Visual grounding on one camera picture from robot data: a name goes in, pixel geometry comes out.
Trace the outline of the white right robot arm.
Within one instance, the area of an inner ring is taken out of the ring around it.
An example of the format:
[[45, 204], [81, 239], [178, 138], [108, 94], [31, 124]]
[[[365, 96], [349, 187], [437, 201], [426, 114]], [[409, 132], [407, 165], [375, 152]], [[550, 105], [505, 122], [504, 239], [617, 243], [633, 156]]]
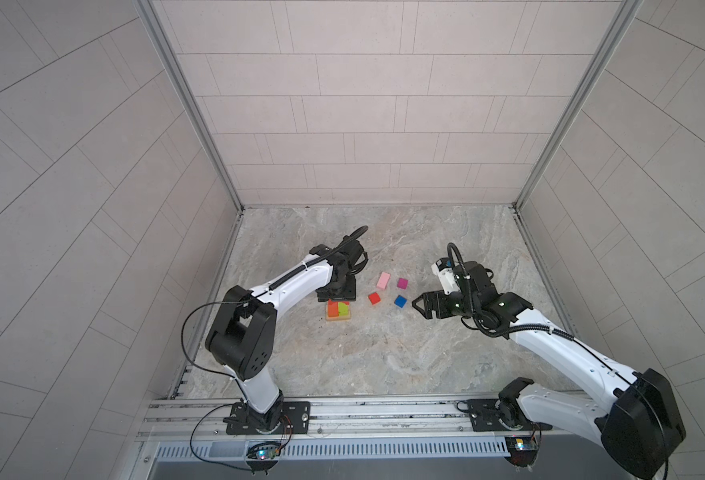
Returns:
[[665, 479], [669, 458], [686, 430], [669, 380], [598, 352], [547, 319], [526, 299], [500, 293], [483, 265], [444, 257], [432, 265], [440, 289], [420, 294], [413, 308], [426, 319], [457, 317], [488, 338], [511, 340], [565, 375], [585, 393], [556, 393], [517, 378], [498, 394], [500, 423], [510, 429], [548, 424], [601, 446], [638, 479]]

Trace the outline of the pink wood block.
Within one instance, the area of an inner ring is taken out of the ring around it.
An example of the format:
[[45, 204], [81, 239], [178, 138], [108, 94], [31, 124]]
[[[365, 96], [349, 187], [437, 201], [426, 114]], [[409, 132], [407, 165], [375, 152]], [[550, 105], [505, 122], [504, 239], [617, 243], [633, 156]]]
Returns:
[[380, 289], [380, 290], [386, 289], [390, 278], [391, 278], [391, 275], [389, 273], [382, 272], [382, 274], [380, 274], [380, 276], [376, 282], [376, 288]]

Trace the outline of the orange wood block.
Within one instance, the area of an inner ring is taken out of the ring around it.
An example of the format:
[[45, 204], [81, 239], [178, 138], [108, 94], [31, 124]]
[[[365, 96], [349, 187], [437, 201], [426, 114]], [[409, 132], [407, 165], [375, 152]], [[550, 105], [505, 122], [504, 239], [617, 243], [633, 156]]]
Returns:
[[337, 301], [328, 301], [328, 304], [326, 304], [326, 318], [328, 319], [336, 319], [340, 317], [340, 308], [338, 307], [338, 302]]

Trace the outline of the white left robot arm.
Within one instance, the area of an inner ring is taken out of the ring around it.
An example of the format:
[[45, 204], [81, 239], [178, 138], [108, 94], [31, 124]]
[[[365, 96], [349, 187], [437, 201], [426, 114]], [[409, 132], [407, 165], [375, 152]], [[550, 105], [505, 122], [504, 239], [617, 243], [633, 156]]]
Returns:
[[268, 371], [278, 319], [310, 294], [320, 302], [356, 300], [355, 276], [368, 262], [359, 242], [366, 231], [357, 228], [334, 248], [320, 244], [282, 276], [224, 295], [204, 347], [242, 390], [249, 426], [272, 432], [282, 416], [284, 394]]

